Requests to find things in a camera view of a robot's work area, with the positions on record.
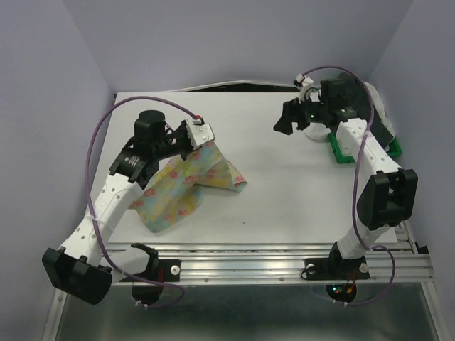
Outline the dark grey dotted skirt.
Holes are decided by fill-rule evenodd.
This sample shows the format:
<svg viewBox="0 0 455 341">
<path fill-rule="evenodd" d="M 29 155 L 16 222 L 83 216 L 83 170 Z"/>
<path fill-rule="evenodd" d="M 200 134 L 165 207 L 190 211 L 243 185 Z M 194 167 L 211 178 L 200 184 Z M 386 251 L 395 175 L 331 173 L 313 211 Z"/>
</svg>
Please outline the dark grey dotted skirt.
<svg viewBox="0 0 455 341">
<path fill-rule="evenodd" d="M 361 119 L 364 119 L 367 122 L 369 122 L 371 117 L 370 102 L 367 96 L 366 90 L 368 90 L 368 88 L 366 87 L 365 82 L 364 85 L 361 85 L 361 83 L 357 79 L 355 79 L 352 75 L 349 75 L 346 72 L 339 73 L 338 77 L 341 78 L 342 81 L 346 82 L 346 92 L 348 95 L 348 100 L 352 104 L 352 107 L 357 109 L 358 116 Z M 377 139 L 379 144 L 387 151 L 389 149 L 390 143 L 394 139 L 392 135 L 388 132 L 388 130 L 383 126 L 380 117 L 375 109 L 375 105 L 374 119 L 373 124 L 370 127 L 370 132 Z"/>
</svg>

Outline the floral pastel skirt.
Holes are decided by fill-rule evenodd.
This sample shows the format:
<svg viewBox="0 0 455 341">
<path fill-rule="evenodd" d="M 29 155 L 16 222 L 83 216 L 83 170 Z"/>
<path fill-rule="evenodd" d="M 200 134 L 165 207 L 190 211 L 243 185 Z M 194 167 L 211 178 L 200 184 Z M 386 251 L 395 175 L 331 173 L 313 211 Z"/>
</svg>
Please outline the floral pastel skirt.
<svg viewBox="0 0 455 341">
<path fill-rule="evenodd" d="M 159 233 L 194 213 L 203 202 L 203 188 L 241 192 L 247 180 L 214 142 L 191 153 L 174 156 L 156 173 L 144 193 L 129 208 L 146 228 Z"/>
</svg>

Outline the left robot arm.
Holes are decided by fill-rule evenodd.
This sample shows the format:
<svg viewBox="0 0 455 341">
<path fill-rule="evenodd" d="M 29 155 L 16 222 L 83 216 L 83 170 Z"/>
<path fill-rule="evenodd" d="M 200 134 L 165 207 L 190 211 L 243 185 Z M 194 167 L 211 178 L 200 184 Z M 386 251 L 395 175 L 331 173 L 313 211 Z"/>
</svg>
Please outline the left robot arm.
<svg viewBox="0 0 455 341">
<path fill-rule="evenodd" d="M 213 134 L 200 117 L 170 128 L 164 113 L 147 110 L 134 122 L 134 134 L 109 168 L 96 200 L 75 231 L 58 249 L 47 249 L 42 263 L 51 284 L 90 305 L 105 298 L 112 284 L 129 278 L 165 286 L 159 253 L 142 243 L 109 256 L 108 242 L 132 202 L 159 170 L 160 161 L 172 156 L 187 158 Z"/>
</svg>

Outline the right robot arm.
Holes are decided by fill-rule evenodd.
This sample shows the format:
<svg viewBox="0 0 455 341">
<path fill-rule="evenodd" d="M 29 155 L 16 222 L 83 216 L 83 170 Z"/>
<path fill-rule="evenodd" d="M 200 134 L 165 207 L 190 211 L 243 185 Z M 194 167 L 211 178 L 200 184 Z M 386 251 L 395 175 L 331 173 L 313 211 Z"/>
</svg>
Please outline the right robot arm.
<svg viewBox="0 0 455 341">
<path fill-rule="evenodd" d="M 353 226 L 325 258 L 305 260 L 302 274 L 310 281 L 369 277 L 366 254 L 387 251 L 378 244 L 384 233 L 412 215 L 418 176 L 388 153 L 395 135 L 378 91 L 347 73 L 319 85 L 300 75 L 299 96 L 283 104 L 273 129 L 290 135 L 322 125 L 355 160 Z"/>
</svg>

